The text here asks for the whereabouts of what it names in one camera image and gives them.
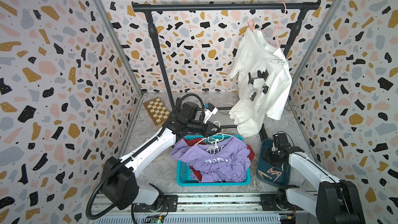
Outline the pink wire hanger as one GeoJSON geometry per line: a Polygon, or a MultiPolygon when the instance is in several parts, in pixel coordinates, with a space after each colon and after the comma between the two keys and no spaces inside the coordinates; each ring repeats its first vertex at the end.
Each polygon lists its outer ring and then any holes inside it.
{"type": "Polygon", "coordinates": [[[280,2],[280,3],[283,4],[283,6],[284,6],[284,8],[283,8],[283,10],[284,10],[284,11],[283,11],[283,15],[282,15],[281,19],[278,21],[278,23],[277,23],[275,29],[274,29],[273,32],[272,32],[272,34],[274,35],[274,38],[275,38],[276,45],[277,45],[277,47],[278,47],[279,49],[280,49],[281,47],[280,47],[280,44],[279,44],[279,41],[278,41],[277,31],[278,31],[278,29],[279,29],[279,26],[280,26],[281,22],[284,20],[284,18],[285,18],[285,16],[286,16],[286,13],[287,13],[287,5],[286,5],[286,3],[284,3],[284,2],[280,2]]]}

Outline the white printed t-shirt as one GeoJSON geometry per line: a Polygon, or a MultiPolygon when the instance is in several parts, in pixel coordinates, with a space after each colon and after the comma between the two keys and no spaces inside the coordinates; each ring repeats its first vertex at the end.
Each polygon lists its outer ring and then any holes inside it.
{"type": "Polygon", "coordinates": [[[234,58],[230,78],[237,78],[239,101],[229,111],[238,133],[248,138],[259,133],[266,117],[280,120],[289,96],[292,78],[283,51],[269,44],[259,30],[247,31],[234,58]]]}

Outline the pink clothespin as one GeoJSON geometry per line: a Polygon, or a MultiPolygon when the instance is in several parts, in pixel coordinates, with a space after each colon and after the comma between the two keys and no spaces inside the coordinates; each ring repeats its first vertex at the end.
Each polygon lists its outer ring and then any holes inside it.
{"type": "Polygon", "coordinates": [[[252,20],[246,20],[246,22],[247,22],[247,24],[248,24],[248,27],[250,28],[250,30],[252,31],[252,32],[254,32],[254,30],[256,29],[256,25],[255,25],[255,22],[254,22],[254,20],[252,19],[252,20]]]}

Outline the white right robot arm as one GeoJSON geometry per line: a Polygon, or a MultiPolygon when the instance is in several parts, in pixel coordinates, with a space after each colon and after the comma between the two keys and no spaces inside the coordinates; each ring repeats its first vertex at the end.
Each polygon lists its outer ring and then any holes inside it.
{"type": "Polygon", "coordinates": [[[302,148],[289,142],[285,132],[262,142],[257,177],[278,188],[273,203],[281,210],[299,207],[316,217],[320,224],[365,223],[355,184],[323,169],[302,148]],[[292,169],[304,176],[317,193],[290,184],[292,169]]]}

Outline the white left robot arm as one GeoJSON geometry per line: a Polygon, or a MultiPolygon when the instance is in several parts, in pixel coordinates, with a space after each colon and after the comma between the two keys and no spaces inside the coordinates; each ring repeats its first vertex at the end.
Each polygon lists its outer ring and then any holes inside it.
{"type": "Polygon", "coordinates": [[[213,104],[199,106],[192,102],[173,109],[162,128],[143,145],[119,159],[110,157],[105,162],[99,191],[111,201],[113,208],[120,210],[132,204],[160,208],[162,191],[155,186],[139,186],[136,179],[157,156],[187,134],[209,137],[220,132],[209,120],[217,111],[213,104]]]}

